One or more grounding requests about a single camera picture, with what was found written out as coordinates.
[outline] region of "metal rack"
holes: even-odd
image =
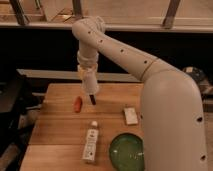
[[[29,1],[0,0],[0,5],[11,4],[14,14],[10,15],[15,15],[17,21],[1,22],[0,27],[71,29],[72,23],[77,19],[100,15],[106,21],[106,29],[110,31],[213,32],[211,0],[155,2],[35,0],[33,2],[38,13],[29,15],[23,10],[23,6]]]

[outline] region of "metal rod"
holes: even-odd
[[[0,22],[0,28],[20,27],[16,22]],[[24,28],[72,30],[71,23],[30,22]],[[187,26],[176,25],[172,29],[162,28],[161,25],[123,25],[107,24],[106,31],[131,32],[166,32],[166,33],[213,33],[213,25]]]
[[[171,29],[173,27],[175,15],[178,10],[180,0],[170,0],[169,8],[166,13],[166,17],[163,21],[163,27],[166,29]]]
[[[21,4],[19,2],[19,0],[10,0],[10,4],[13,8],[13,11],[15,13],[16,16],[16,20],[18,22],[18,24],[20,24],[21,26],[26,26],[29,24],[29,20],[28,18],[24,15],[23,9],[21,7]]]
[[[81,0],[72,0],[73,11],[77,20],[83,18],[83,12],[81,7]]]
[[[96,105],[96,101],[95,101],[95,96],[94,95],[89,95],[90,100],[92,102],[93,105]]]
[[[41,9],[42,8],[40,0],[35,0],[35,4],[36,4],[36,9]]]

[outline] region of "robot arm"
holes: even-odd
[[[73,24],[72,32],[79,40],[78,61],[83,70],[94,71],[99,51],[144,82],[141,114],[146,170],[207,171],[202,100],[194,81],[161,59],[104,35],[103,28],[100,18]],[[98,90],[92,73],[83,81],[89,94]]]

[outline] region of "black dot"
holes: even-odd
[[[201,161],[205,161],[206,160],[206,156],[203,155],[201,158],[200,158]]]
[[[203,121],[202,117],[197,118],[197,122],[202,122],[202,121]]]

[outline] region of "dark background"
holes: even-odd
[[[213,77],[213,34],[107,32],[110,37],[149,52],[182,69],[195,66]],[[16,68],[76,71],[78,42],[70,30],[0,29],[0,62]],[[99,72],[123,73],[105,57]]]

